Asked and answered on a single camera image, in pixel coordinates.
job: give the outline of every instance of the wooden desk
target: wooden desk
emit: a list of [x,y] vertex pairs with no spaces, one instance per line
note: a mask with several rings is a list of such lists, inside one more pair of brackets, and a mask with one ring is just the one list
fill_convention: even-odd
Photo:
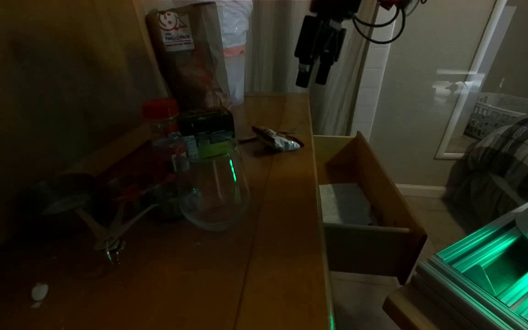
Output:
[[[317,330],[330,326],[308,99],[249,97],[248,124],[290,130],[304,148],[242,146],[253,199],[224,232],[139,221],[119,267],[90,232],[0,254],[0,328]],[[29,289],[48,282],[42,306]]]

